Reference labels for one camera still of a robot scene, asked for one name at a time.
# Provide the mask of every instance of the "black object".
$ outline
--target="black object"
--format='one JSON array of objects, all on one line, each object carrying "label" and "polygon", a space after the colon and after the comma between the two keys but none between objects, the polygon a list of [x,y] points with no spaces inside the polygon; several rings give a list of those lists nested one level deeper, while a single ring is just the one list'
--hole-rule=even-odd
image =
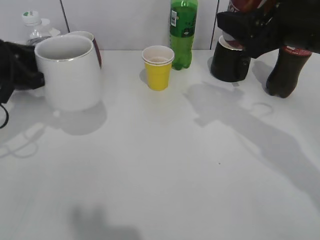
[{"label": "black object", "polygon": [[287,98],[295,90],[300,72],[311,55],[294,55],[279,49],[278,60],[266,82],[266,90],[272,96]]},{"label": "black object", "polygon": [[45,85],[44,75],[38,72],[35,47],[4,42],[0,39],[0,107],[5,111],[7,125],[9,113],[3,106],[13,91],[37,89]]},{"label": "black object", "polygon": [[230,49],[221,44],[220,38],[216,45],[211,63],[211,73],[217,79],[235,83],[246,78],[251,58],[244,51]]},{"label": "black object", "polygon": [[320,53],[320,0],[273,2],[250,13],[218,13],[218,26],[255,59],[283,46]]}]

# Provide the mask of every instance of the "mug handle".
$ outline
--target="mug handle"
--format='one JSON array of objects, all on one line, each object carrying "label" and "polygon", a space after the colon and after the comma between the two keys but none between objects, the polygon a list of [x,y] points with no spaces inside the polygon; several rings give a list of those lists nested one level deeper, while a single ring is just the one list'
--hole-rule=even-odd
[{"label": "mug handle", "polygon": [[233,69],[234,76],[237,80],[244,80],[248,74],[250,60],[246,56],[240,56],[236,61]]}]

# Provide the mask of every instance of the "cola bottle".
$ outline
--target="cola bottle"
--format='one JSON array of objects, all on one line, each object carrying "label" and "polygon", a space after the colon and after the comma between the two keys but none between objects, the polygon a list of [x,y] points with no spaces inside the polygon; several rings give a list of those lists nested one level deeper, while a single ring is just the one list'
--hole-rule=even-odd
[{"label": "cola bottle", "polygon": [[279,49],[275,67],[267,79],[266,90],[271,96],[287,98],[295,90],[300,72],[312,52],[294,47]]}]

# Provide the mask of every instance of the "paper cup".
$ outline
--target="paper cup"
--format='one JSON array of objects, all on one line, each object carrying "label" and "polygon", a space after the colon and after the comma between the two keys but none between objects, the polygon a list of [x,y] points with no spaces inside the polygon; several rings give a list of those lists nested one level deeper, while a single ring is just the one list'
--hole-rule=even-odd
[{"label": "paper cup", "polygon": [[162,91],[169,85],[170,71],[175,53],[166,46],[151,46],[142,52],[148,86]]},{"label": "paper cup", "polygon": [[142,52],[142,58],[147,63],[163,65],[172,62],[175,58],[175,53],[167,46],[150,46]]}]

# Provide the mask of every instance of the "red mug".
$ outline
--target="red mug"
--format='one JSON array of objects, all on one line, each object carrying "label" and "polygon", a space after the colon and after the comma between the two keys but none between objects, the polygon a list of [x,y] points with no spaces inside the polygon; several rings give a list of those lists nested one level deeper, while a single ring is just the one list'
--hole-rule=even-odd
[{"label": "red mug", "polygon": [[95,36],[92,33],[87,32],[87,31],[73,31],[73,32],[69,32],[67,35],[77,35],[77,36],[82,36],[87,39],[90,39],[94,45],[96,56],[98,57],[98,61],[99,61],[99,66],[100,66],[100,68],[102,67],[102,60],[101,60],[99,47],[97,45],[97,41],[95,39]]}]

